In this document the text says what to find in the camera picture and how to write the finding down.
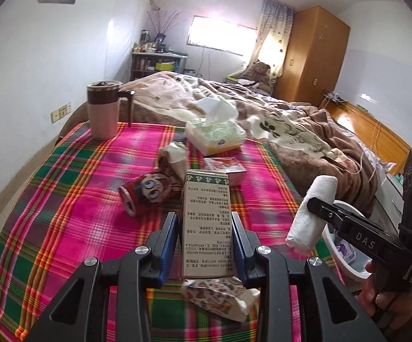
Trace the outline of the person's right hand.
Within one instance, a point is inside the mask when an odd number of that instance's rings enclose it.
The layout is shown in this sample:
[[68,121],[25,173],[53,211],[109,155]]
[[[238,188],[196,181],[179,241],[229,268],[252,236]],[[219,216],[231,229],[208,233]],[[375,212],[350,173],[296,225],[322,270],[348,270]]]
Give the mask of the person's right hand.
[[362,290],[357,296],[360,306],[369,317],[375,314],[377,307],[389,311],[393,315],[389,324],[390,329],[395,330],[405,325],[412,317],[412,287],[401,293],[377,293],[372,276],[375,272],[375,265],[368,262],[365,270],[370,273],[370,276],[363,283]]

